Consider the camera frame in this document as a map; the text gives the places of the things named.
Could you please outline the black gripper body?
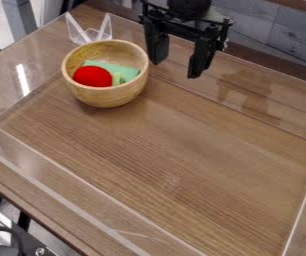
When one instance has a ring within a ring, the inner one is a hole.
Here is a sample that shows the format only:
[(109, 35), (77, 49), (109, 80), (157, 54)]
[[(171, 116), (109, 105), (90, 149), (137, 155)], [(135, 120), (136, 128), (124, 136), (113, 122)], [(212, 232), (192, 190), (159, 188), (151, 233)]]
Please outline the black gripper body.
[(209, 34), (216, 49), (225, 49), (228, 30), (233, 22), (211, 6), (212, 0), (141, 0), (143, 15), (165, 23), (167, 34), (189, 39), (195, 34)]

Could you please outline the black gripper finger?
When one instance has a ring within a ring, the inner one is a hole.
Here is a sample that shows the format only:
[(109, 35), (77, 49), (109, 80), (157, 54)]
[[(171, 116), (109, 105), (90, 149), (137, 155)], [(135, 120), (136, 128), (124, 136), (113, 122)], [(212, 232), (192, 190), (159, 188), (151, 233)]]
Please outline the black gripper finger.
[(199, 78), (208, 69), (216, 52), (216, 43), (211, 37), (201, 36), (195, 41), (195, 50), (189, 58), (188, 78)]
[(149, 60), (155, 65), (159, 65), (168, 57), (169, 36), (151, 20), (144, 22), (144, 33)]

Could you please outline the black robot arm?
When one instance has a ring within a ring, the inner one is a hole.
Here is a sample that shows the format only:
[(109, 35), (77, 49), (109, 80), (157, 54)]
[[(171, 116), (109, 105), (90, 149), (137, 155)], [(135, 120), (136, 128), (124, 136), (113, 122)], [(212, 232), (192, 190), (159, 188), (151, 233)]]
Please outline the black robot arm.
[(159, 65), (169, 55), (169, 36), (177, 36), (195, 45), (188, 62), (189, 79), (199, 78), (211, 66), (215, 53), (224, 51), (233, 21), (212, 7), (212, 0), (165, 0), (156, 3), (140, 0), (140, 24), (144, 27), (147, 52)]

